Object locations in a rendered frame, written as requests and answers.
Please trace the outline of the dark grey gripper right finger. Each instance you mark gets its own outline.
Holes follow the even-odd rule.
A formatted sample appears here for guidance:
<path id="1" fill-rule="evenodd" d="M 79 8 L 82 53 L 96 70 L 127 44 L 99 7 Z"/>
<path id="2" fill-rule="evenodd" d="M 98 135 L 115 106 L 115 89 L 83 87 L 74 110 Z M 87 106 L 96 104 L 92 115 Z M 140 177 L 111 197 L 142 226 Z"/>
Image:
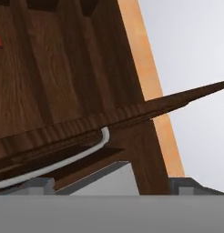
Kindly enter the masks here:
<path id="1" fill-rule="evenodd" d="M 216 189 L 201 186 L 192 177 L 170 177 L 168 180 L 172 195 L 223 195 Z"/>

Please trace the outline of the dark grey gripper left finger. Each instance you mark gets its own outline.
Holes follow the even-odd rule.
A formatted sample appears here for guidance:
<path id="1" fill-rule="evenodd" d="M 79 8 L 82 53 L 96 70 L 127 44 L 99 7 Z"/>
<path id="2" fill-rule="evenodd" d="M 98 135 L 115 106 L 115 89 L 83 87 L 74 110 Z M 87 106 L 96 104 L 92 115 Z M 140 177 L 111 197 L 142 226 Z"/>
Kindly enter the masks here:
<path id="1" fill-rule="evenodd" d="M 36 177 L 19 187 L 0 191 L 0 195 L 53 195 L 55 180 L 52 177 Z"/>

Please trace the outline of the dark wooden cabinet door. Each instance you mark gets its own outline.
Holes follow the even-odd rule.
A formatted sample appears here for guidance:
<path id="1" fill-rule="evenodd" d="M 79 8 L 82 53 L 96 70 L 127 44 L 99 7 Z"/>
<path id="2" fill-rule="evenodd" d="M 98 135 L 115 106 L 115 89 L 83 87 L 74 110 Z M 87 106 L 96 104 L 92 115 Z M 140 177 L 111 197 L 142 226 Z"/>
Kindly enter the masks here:
<path id="1" fill-rule="evenodd" d="M 102 136 L 103 127 L 108 127 L 109 133 L 131 127 L 222 89 L 224 81 L 5 137 L 8 157 L 0 161 L 0 181 L 38 170 L 37 161 L 86 142 L 97 134 Z"/>

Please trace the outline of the dark wooden cabinet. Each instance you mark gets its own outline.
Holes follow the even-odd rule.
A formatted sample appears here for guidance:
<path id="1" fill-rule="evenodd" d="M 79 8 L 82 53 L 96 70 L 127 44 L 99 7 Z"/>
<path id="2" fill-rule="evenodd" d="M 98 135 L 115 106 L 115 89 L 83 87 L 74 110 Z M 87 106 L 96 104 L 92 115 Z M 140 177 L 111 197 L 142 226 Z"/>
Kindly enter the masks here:
<path id="1" fill-rule="evenodd" d="M 0 0 L 0 161 L 3 139 L 146 102 L 118 0 Z M 110 164 L 131 164 L 143 195 L 166 195 L 168 173 L 153 119 L 112 130 L 97 152 L 41 177 L 56 189 Z M 41 168 L 100 142 L 56 152 Z"/>

